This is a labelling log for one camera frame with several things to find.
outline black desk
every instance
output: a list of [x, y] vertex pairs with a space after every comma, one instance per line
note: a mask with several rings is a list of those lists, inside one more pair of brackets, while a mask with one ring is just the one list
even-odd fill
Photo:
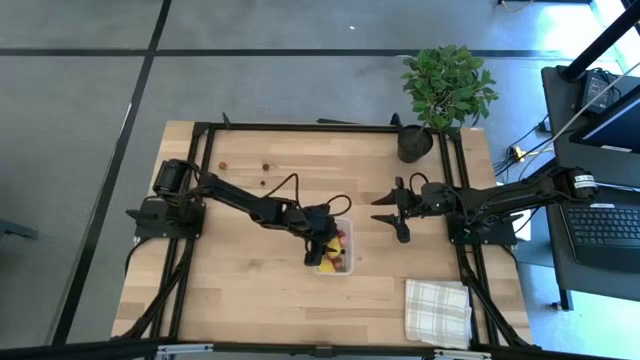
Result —
[[[551, 128], [556, 134], [572, 117], [576, 109], [580, 92], [580, 84], [570, 84], [560, 79], [556, 68], [542, 69], [542, 84]], [[625, 94], [637, 85], [637, 80], [624, 78], [618, 88]], [[578, 118], [574, 124], [580, 126], [587, 121], [586, 118]], [[599, 182], [612, 183], [627, 186], [640, 185], [640, 155], [607, 152], [599, 148], [569, 142], [569, 136], [562, 136], [554, 142], [555, 159], [545, 164], [543, 168], [552, 165], [563, 167], [579, 166], [591, 171]], [[628, 196], [620, 190], [606, 191], [610, 201], [617, 196]], [[553, 259], [556, 272], [556, 280], [561, 289], [561, 297], [567, 296], [564, 290], [576, 290], [598, 295], [613, 296], [623, 299], [640, 301], [640, 274], [628, 274], [604, 269], [598, 269], [578, 264], [571, 252], [569, 235], [567, 234], [564, 220], [557, 205], [547, 207], [547, 219], [553, 249]], [[569, 299], [563, 308], [570, 308]]]

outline potted plant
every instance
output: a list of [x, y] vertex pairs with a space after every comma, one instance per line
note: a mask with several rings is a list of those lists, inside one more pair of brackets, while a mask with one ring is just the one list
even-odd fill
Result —
[[496, 82], [488, 70], [480, 71], [484, 59], [471, 56], [465, 46], [449, 45], [434, 50], [421, 50], [417, 58], [404, 64], [410, 72], [403, 90], [411, 94], [413, 111], [422, 125], [409, 125], [398, 133], [398, 157], [412, 163], [426, 155], [433, 146], [433, 138], [425, 128], [446, 131], [453, 120], [460, 125], [465, 117], [478, 119], [489, 116], [487, 106], [498, 94], [488, 85]]

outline table leg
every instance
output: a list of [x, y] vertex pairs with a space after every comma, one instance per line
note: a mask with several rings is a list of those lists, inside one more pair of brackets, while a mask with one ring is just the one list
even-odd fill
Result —
[[560, 290], [560, 302], [554, 302], [551, 304], [556, 310], [562, 309], [563, 311], [573, 311], [573, 300], [571, 299], [571, 292], [569, 290]]

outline black plant pot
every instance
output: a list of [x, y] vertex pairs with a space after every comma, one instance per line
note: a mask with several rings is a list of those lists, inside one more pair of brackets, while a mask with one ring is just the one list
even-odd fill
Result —
[[406, 163], [418, 161], [432, 147], [433, 137], [420, 125], [408, 125], [398, 132], [398, 158]]

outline yellow fruit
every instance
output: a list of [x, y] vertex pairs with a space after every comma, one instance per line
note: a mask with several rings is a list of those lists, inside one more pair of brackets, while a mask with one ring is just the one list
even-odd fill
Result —
[[336, 272], [336, 268], [333, 267], [333, 263], [331, 262], [331, 260], [327, 259], [326, 257], [323, 257], [322, 262], [320, 263], [320, 265], [318, 265], [318, 271], [319, 272]]
[[329, 259], [337, 258], [342, 254], [342, 245], [340, 245], [340, 238], [337, 236], [329, 241], [327, 247], [329, 248], [329, 250], [327, 250], [327, 256]]

